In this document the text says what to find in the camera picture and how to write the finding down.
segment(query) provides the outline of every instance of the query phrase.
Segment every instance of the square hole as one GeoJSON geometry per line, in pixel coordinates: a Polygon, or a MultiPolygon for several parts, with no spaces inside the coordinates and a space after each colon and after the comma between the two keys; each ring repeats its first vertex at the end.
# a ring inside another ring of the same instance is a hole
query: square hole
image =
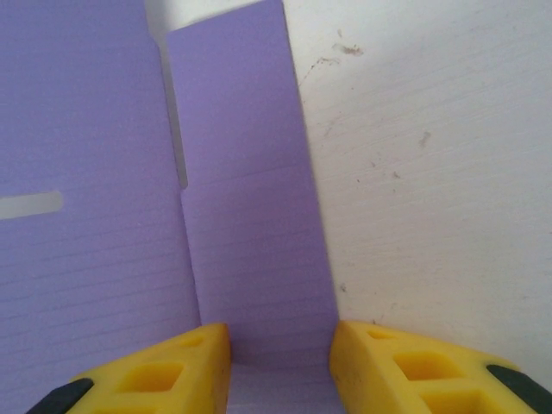
{"type": "Polygon", "coordinates": [[[397,354],[393,358],[410,381],[461,377],[458,367],[444,355],[422,351],[397,354]]]}
{"type": "Polygon", "coordinates": [[[478,390],[433,392],[424,394],[423,401],[432,414],[500,414],[502,410],[478,390]]]}
{"type": "Polygon", "coordinates": [[[173,362],[142,365],[128,373],[117,390],[119,392],[169,391],[180,376],[182,368],[182,365],[173,362]]]}
{"type": "Polygon", "coordinates": [[[380,331],[380,330],[369,330],[368,334],[373,339],[395,339],[393,335],[389,335],[386,332],[380,331]]]}

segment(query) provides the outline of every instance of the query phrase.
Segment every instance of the purple corrugated plastic sheet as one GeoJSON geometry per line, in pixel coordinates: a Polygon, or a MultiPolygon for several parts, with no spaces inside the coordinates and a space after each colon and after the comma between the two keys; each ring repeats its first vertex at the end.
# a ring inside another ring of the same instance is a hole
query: purple corrugated plastic sheet
{"type": "Polygon", "coordinates": [[[142,1],[2,2],[0,411],[199,324],[157,47],[142,1]]]}
{"type": "Polygon", "coordinates": [[[337,322],[280,1],[169,34],[202,323],[232,335],[230,413],[342,412],[337,322]]]}

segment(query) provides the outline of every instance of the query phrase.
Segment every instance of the rectangular slot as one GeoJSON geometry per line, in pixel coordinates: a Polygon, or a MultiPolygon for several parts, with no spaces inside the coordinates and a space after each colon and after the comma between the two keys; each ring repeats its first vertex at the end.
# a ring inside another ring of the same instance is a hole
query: rectangular slot
{"type": "Polygon", "coordinates": [[[424,394],[423,401],[432,414],[499,414],[500,408],[478,390],[433,392],[424,394]]]}
{"type": "Polygon", "coordinates": [[[173,388],[182,365],[172,362],[142,365],[128,373],[119,392],[164,392],[173,388]]]}
{"type": "Polygon", "coordinates": [[[63,207],[59,191],[0,197],[0,220],[55,213],[63,207]]]}
{"type": "Polygon", "coordinates": [[[410,381],[461,377],[458,367],[444,355],[431,351],[397,354],[393,358],[410,381]]]}

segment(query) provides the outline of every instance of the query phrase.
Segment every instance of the dirt mark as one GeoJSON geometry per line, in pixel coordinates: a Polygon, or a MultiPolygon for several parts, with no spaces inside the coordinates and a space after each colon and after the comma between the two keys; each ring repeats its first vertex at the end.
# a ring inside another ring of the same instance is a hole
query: dirt mark
{"type": "Polygon", "coordinates": [[[307,78],[309,77],[309,75],[311,75],[311,72],[319,65],[328,65],[328,66],[333,66],[333,65],[339,65],[340,63],[342,63],[338,58],[324,58],[323,56],[321,56],[320,58],[318,58],[318,60],[316,62],[314,62],[314,64],[312,64],[310,66],[310,69],[308,70],[308,72],[303,76],[303,78],[301,79],[301,82],[299,82],[298,86],[301,86],[303,84],[303,82],[305,80],[307,80],[307,78]]]}
{"type": "Polygon", "coordinates": [[[337,50],[338,52],[350,54],[351,56],[362,56],[364,51],[358,47],[358,45],[353,45],[352,47],[342,45],[341,43],[336,43],[332,49],[337,50]]]}
{"type": "Polygon", "coordinates": [[[424,149],[424,148],[427,147],[428,141],[430,140],[430,138],[431,138],[431,133],[428,132],[428,131],[425,131],[425,132],[423,133],[422,139],[418,142],[418,144],[420,144],[420,148],[421,148],[421,149],[424,149]]]}

